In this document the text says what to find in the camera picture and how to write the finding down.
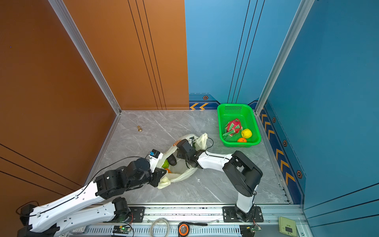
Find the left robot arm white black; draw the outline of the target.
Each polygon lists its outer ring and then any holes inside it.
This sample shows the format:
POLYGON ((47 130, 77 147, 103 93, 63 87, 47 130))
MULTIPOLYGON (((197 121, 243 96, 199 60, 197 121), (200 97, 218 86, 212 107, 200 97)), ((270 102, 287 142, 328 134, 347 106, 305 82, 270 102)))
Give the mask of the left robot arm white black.
POLYGON ((106 171, 56 201, 42 206, 26 204, 20 210, 23 227, 17 235, 55 237, 81 226, 127 220, 130 209, 121 195, 145 184, 157 187, 166 173, 165 169, 151 169, 149 160, 139 158, 127 166, 106 171))

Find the yellowish translucent plastic bag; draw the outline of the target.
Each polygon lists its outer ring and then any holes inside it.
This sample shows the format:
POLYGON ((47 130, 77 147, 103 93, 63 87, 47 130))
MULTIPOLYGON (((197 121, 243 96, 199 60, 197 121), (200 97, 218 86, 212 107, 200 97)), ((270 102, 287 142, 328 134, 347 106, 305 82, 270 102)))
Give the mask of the yellowish translucent plastic bag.
POLYGON ((194 145, 196 150, 205 150, 207 148, 206 142, 208 139, 208 134, 204 133, 200 137, 194 134, 187 134, 185 136, 180 137, 164 154, 163 158, 158 162, 157 168, 162 168, 164 161, 171 155, 174 155, 177 164, 175 166, 169 166, 169 170, 171 173, 166 173, 160 180, 158 184, 158 189, 163 189, 169 186, 172 183, 177 183, 180 181, 184 181, 192 176, 197 168, 193 168, 189 166, 185 160, 177 158, 177 150, 176 145, 183 139, 188 140, 190 145, 194 145))

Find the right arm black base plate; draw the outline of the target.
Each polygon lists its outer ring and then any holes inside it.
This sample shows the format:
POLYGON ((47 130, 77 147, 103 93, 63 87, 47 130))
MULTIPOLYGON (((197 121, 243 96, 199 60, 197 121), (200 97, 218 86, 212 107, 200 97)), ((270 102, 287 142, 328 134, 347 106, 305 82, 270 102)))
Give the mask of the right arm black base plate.
POLYGON ((259 206, 253 206, 248 213, 243 212, 236 206, 224 206, 223 218, 225 223, 246 222, 246 223, 263 223, 263 213, 259 206))

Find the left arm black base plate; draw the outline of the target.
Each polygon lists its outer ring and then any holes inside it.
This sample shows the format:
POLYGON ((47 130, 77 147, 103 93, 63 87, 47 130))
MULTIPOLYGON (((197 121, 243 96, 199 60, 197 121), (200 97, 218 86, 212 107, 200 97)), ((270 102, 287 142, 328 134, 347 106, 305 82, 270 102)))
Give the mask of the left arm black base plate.
POLYGON ((129 207, 129 214, 126 222, 128 224, 142 223, 145 215, 146 208, 144 206, 132 206, 129 207))

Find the green lime fruit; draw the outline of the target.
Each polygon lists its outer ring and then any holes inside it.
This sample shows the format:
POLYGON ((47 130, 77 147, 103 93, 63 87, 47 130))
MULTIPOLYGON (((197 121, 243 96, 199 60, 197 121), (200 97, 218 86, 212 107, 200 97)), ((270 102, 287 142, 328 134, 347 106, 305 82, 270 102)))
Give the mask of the green lime fruit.
POLYGON ((169 164, 168 160, 165 160, 163 165, 162 165, 162 168, 167 169, 167 168, 169 168, 169 166, 170 166, 170 164, 169 164))

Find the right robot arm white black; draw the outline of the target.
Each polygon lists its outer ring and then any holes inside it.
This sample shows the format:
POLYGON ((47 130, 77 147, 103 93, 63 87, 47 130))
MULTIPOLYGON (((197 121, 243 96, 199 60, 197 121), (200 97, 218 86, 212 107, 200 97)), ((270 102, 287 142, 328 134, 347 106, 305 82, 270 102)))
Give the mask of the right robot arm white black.
POLYGON ((254 199, 263 172, 243 152, 222 155, 196 150, 188 140, 181 140, 177 157, 194 168, 213 169, 223 172, 238 192, 235 205, 237 218, 242 222, 254 221, 254 199))

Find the yellow lemon fruit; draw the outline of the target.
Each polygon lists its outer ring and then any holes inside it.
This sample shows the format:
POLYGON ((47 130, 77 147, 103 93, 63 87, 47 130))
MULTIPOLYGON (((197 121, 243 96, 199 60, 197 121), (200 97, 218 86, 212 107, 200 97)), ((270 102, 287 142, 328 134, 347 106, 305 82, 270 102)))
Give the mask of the yellow lemon fruit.
POLYGON ((252 131, 250 129, 244 129, 241 131, 241 136, 244 139, 249 139, 252 137, 252 131))

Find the orange mandarin fruit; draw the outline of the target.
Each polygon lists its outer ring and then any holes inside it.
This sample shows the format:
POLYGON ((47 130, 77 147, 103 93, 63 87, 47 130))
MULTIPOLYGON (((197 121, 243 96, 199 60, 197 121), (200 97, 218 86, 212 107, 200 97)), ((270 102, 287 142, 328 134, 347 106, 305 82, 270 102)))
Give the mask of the orange mandarin fruit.
POLYGON ((239 138, 239 139, 238 139, 238 142, 239 142, 239 143, 246 143, 247 140, 246 140, 245 138, 242 137, 242 138, 239 138))

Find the green plastic mesh basket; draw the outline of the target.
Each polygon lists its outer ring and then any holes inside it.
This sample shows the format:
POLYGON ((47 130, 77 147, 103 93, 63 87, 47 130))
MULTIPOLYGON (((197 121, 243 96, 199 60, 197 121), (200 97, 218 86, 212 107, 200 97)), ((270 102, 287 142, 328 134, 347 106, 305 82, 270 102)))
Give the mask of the green plastic mesh basket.
POLYGON ((220 139, 226 147, 249 148, 261 142, 253 109, 245 104, 221 104, 217 108, 220 139))

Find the pink dragon fruit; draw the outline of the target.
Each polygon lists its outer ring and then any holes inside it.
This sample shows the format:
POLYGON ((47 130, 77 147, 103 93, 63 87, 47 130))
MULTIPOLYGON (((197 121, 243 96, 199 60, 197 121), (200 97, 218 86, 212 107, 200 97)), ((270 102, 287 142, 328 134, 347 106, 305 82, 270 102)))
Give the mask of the pink dragon fruit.
POLYGON ((223 134, 223 139, 228 141, 233 136, 237 135, 241 130, 243 130, 241 121, 239 119, 233 119, 225 126, 225 132, 223 134))

